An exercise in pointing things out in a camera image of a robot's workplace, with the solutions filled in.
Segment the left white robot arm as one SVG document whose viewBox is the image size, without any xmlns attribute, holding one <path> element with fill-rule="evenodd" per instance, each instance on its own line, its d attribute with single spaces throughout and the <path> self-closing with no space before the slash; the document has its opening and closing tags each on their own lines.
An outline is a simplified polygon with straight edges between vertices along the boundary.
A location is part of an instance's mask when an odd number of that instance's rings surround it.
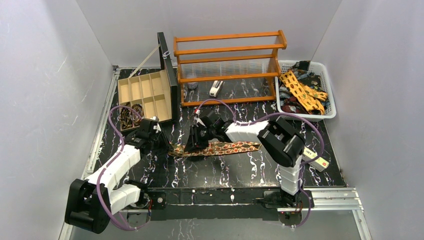
<svg viewBox="0 0 424 240">
<path fill-rule="evenodd" d="M 161 129 L 159 119 L 143 118 L 139 127 L 123 140 L 123 145 L 97 171 L 85 179 L 75 179 L 67 198 L 64 221 L 68 225 L 100 234 L 109 222 L 131 231 L 127 223 L 114 215 L 128 206 L 151 209 L 158 194 L 150 194 L 145 183 L 128 180 L 117 187 L 124 175 L 143 157 L 172 149 Z"/>
</svg>

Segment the black compartment tie box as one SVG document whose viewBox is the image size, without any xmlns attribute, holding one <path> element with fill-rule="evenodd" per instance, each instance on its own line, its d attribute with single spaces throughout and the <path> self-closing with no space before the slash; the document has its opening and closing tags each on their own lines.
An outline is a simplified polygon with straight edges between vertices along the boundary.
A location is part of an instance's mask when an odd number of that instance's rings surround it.
<svg viewBox="0 0 424 240">
<path fill-rule="evenodd" d="M 139 74 L 139 67 L 129 77 L 117 81 L 118 104 L 130 107 L 143 118 L 157 117 L 160 122 L 176 121 L 179 113 L 178 81 L 170 51 L 163 32 L 157 33 L 156 47 L 142 63 L 155 52 L 159 53 L 160 71 Z"/>
</svg>

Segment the orange wooden shelf rack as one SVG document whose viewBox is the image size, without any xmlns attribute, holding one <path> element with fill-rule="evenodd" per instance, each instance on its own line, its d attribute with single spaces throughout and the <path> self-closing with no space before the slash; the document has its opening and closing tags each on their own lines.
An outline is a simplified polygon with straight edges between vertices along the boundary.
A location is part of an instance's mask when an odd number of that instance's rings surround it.
<svg viewBox="0 0 424 240">
<path fill-rule="evenodd" d="M 208 36 L 175 37 L 177 81 L 181 105 L 238 104 L 276 100 L 275 77 L 282 70 L 278 51 L 287 47 L 282 30 Z M 214 81 L 223 81 L 217 97 L 209 95 Z M 186 83 L 198 82 L 189 90 Z"/>
</svg>

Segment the rolled dark patterned tie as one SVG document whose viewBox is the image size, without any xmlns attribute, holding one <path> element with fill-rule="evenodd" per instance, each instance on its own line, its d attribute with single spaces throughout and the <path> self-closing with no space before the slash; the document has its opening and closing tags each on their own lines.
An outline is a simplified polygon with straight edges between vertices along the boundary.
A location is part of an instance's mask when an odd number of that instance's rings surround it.
<svg viewBox="0 0 424 240">
<path fill-rule="evenodd" d="M 119 120 L 121 130 L 129 129 L 133 126 L 133 122 L 131 120 L 131 111 L 128 109 L 130 107 L 130 102 L 126 102 L 124 107 L 120 109 Z"/>
</svg>

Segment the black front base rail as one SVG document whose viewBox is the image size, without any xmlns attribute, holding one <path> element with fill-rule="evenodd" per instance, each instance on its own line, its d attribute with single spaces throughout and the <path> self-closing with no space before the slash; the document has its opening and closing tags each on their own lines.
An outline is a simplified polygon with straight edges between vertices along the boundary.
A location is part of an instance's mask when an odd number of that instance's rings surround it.
<svg viewBox="0 0 424 240">
<path fill-rule="evenodd" d="M 147 194 L 155 221 L 262 219 L 297 224 L 315 207 L 310 190 L 292 196 L 280 187 L 150 187 Z"/>
</svg>

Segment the yellow patterned tie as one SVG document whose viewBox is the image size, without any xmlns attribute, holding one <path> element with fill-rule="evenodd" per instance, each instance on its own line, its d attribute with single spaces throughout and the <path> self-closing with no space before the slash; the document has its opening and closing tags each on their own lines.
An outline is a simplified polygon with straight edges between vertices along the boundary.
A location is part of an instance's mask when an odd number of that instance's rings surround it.
<svg viewBox="0 0 424 240">
<path fill-rule="evenodd" d="M 328 99 L 328 93 L 320 91 L 316 85 L 313 87 L 300 81 L 291 70 L 282 73 L 278 77 L 290 97 L 294 99 L 294 106 L 300 108 L 302 114 L 324 115 L 326 107 L 324 102 Z"/>
</svg>

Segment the small white cardboard box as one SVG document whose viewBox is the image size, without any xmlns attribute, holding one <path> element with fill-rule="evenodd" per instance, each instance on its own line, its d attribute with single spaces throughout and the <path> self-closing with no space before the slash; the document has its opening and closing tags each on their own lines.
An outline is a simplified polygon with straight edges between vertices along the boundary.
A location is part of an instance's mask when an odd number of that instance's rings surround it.
<svg viewBox="0 0 424 240">
<path fill-rule="evenodd" d="M 317 155 L 318 154 L 316 152 L 305 147 L 304 150 L 303 150 L 302 159 L 305 162 L 314 159 L 314 161 L 310 162 L 309 165 L 311 167 L 313 167 L 315 170 L 317 170 L 319 172 L 323 172 L 324 170 L 326 170 L 329 167 L 330 163 L 322 157 L 316 158 Z"/>
</svg>

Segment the grey round object on shelf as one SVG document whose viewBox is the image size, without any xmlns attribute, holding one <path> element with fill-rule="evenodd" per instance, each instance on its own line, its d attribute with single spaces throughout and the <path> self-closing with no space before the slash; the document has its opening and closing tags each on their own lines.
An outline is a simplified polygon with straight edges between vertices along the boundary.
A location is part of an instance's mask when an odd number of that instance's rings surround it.
<svg viewBox="0 0 424 240">
<path fill-rule="evenodd" d="M 186 85 L 187 85 L 187 88 L 191 91 L 196 90 L 198 88 L 198 82 L 188 82 L 186 83 Z"/>
</svg>

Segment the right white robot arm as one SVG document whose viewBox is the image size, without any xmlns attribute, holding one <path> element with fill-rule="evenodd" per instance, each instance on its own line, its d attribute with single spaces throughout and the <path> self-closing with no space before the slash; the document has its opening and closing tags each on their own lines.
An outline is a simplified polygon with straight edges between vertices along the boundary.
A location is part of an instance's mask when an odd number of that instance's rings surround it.
<svg viewBox="0 0 424 240">
<path fill-rule="evenodd" d="M 218 140 L 223 146 L 211 150 L 211 140 Z M 203 150 L 223 155 L 224 152 L 235 154 L 236 145 L 247 142 L 258 143 L 278 166 L 280 173 L 280 199 L 271 200 L 270 204 L 295 207 L 301 202 L 302 187 L 301 161 L 305 149 L 305 140 L 281 116 L 271 116 L 265 120 L 237 122 L 224 120 L 213 111 L 203 112 L 195 117 L 190 126 L 184 153 L 197 154 Z"/>
</svg>

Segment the white stapler-like object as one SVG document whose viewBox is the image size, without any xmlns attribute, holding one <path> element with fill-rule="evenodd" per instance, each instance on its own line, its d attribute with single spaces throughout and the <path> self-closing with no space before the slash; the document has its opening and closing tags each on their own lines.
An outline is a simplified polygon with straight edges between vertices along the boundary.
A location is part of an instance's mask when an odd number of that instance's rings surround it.
<svg viewBox="0 0 424 240">
<path fill-rule="evenodd" d="M 213 84 L 212 84 L 212 86 L 211 86 L 211 88 L 210 88 L 210 90 L 209 90 L 209 95 L 211 96 L 211 97 L 214 97 L 214 98 L 216 98 L 217 97 L 217 95 L 218 95 L 218 93 L 219 93 L 219 91 L 220 91 L 220 89 L 221 89 L 221 87 L 222 87 L 222 85 L 223 85 L 223 81 L 222 80 L 215 80 L 214 82 L 213 82 Z"/>
</svg>

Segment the dark red tie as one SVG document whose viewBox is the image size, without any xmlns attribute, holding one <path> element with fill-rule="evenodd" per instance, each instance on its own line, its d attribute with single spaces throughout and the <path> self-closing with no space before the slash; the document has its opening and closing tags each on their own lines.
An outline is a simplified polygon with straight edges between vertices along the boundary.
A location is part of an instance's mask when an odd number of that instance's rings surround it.
<svg viewBox="0 0 424 240">
<path fill-rule="evenodd" d="M 281 105 L 281 110 L 293 114 L 309 114 L 295 96 L 285 98 Z"/>
</svg>

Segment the colourful floral patterned tie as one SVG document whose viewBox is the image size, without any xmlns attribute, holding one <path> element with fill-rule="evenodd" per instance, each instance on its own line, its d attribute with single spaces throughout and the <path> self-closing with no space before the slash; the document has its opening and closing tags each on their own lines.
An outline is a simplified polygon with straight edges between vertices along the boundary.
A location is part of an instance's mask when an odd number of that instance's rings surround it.
<svg viewBox="0 0 424 240">
<path fill-rule="evenodd" d="M 211 142 L 202 150 L 194 152 L 184 151 L 185 145 L 173 144 L 173 150 L 168 152 L 169 156 L 184 157 L 209 157 L 209 156 L 225 156 L 233 154 L 242 154 L 248 152 L 259 151 L 262 145 L 258 142 L 237 141 L 237 142 Z"/>
</svg>

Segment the rolled brown patterned tie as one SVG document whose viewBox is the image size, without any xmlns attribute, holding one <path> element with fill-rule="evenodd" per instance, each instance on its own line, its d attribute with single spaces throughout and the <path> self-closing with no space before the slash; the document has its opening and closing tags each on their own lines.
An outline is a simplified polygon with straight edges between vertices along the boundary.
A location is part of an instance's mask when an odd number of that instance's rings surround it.
<svg viewBox="0 0 424 240">
<path fill-rule="evenodd" d="M 131 108 L 132 108 L 132 111 L 131 111 L 130 119 L 134 126 L 138 126 L 144 117 L 143 106 L 139 103 L 136 103 L 132 105 Z"/>
</svg>

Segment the white plastic basket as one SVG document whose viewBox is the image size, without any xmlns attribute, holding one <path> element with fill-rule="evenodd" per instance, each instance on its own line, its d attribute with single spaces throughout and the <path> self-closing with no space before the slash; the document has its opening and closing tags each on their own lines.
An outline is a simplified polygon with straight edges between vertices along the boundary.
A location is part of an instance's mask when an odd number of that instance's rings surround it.
<svg viewBox="0 0 424 240">
<path fill-rule="evenodd" d="M 281 69 L 281 72 L 287 71 L 290 67 L 295 65 L 296 62 L 298 61 L 278 60 L 278 64 Z M 328 103 L 328 105 L 326 105 L 327 107 L 325 109 L 325 113 L 321 115 L 320 114 L 318 115 L 317 114 L 300 114 L 300 113 L 292 113 L 292 114 L 299 116 L 301 118 L 304 118 L 308 120 L 309 122 L 319 122 L 321 120 L 332 119 L 336 116 L 337 111 L 336 111 L 336 104 L 335 104 L 332 87 L 330 83 L 330 77 L 329 77 L 327 68 L 325 67 L 325 65 L 323 65 L 320 62 L 311 61 L 309 64 L 308 73 L 311 73 L 311 72 L 320 76 L 321 88 L 324 90 L 324 92 L 328 94 L 327 100 L 324 102 L 324 103 Z M 274 88 L 276 93 L 276 109 L 278 112 L 283 113 L 284 112 L 282 110 L 283 101 L 280 100 L 280 93 L 282 93 L 282 91 L 280 91 L 279 81 L 280 80 L 278 79 L 278 77 L 274 78 Z"/>
</svg>

